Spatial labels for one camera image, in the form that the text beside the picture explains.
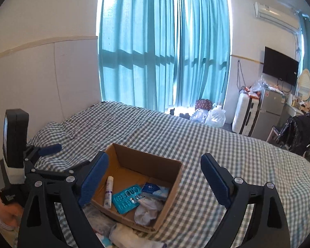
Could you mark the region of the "person's hand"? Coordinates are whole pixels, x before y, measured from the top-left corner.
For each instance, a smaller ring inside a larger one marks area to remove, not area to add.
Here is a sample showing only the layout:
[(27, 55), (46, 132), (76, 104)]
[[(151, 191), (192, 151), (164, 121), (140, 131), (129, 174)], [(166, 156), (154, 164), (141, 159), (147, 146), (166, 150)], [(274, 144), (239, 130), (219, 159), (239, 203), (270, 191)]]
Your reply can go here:
[(18, 228), (23, 211), (23, 207), (18, 203), (5, 205), (0, 198), (0, 227), (8, 231)]

